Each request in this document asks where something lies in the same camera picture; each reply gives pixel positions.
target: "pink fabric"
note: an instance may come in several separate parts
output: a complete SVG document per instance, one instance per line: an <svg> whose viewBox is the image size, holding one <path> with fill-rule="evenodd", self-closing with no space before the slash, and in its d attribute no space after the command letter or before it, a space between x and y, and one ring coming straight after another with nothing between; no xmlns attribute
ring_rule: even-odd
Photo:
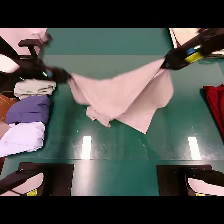
<svg viewBox="0 0 224 224"><path fill-rule="evenodd" d="M24 39L44 39L47 28L0 28L0 36L9 44L19 55L29 55L27 47L19 47L18 43Z"/></svg>
<svg viewBox="0 0 224 224"><path fill-rule="evenodd" d="M90 105L86 114L110 127L113 119L146 133L157 108L165 107L173 95L163 59L112 79L94 80L72 74L69 85L79 104Z"/></svg>

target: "green table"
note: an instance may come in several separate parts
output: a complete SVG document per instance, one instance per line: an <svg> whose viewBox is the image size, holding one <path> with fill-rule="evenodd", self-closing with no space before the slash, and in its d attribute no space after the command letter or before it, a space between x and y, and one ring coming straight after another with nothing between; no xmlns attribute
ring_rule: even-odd
<svg viewBox="0 0 224 224"><path fill-rule="evenodd" d="M48 65L97 79L162 58L171 49L163 28L52 28L49 33L54 41L45 52ZM220 67L223 62L213 60L172 72L174 96L157 110L146 135L118 121L111 122L111 128L91 121L86 107L74 102L68 85L59 85L44 147L8 157L1 178L20 161L74 163L73 195L158 195L156 164L209 161L222 171L223 141L200 91L203 85L224 82ZM82 160L84 136L92 138L90 161ZM198 149L189 146L189 137L197 140ZM82 181L87 189L80 187Z"/></svg>

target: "yellow label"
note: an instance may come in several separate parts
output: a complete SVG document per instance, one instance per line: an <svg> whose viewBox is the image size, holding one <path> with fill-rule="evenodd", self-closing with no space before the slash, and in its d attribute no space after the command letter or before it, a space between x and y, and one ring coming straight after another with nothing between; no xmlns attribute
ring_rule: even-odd
<svg viewBox="0 0 224 224"><path fill-rule="evenodd" d="M196 193L196 196L205 196L205 194Z"/></svg>
<svg viewBox="0 0 224 224"><path fill-rule="evenodd" d="M26 195L27 196L37 196L37 189L28 192Z"/></svg>
<svg viewBox="0 0 224 224"><path fill-rule="evenodd" d="M185 58L185 61L189 62L189 63L193 63L197 60L200 60L204 58L199 52L196 52L190 56L188 56L187 58Z"/></svg>

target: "blue folded cloth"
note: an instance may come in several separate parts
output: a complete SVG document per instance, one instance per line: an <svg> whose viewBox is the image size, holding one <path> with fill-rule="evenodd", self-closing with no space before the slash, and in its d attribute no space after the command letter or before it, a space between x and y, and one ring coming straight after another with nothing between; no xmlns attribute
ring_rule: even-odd
<svg viewBox="0 0 224 224"><path fill-rule="evenodd" d="M47 123L51 101L47 96L30 96L13 104L6 114L6 123Z"/></svg>

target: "red cloth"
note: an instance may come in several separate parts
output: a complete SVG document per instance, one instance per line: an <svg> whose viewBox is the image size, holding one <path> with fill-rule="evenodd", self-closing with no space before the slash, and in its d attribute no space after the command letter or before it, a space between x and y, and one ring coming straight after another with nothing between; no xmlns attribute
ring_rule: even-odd
<svg viewBox="0 0 224 224"><path fill-rule="evenodd" d="M204 90L209 107L224 138L224 85L204 86Z"/></svg>

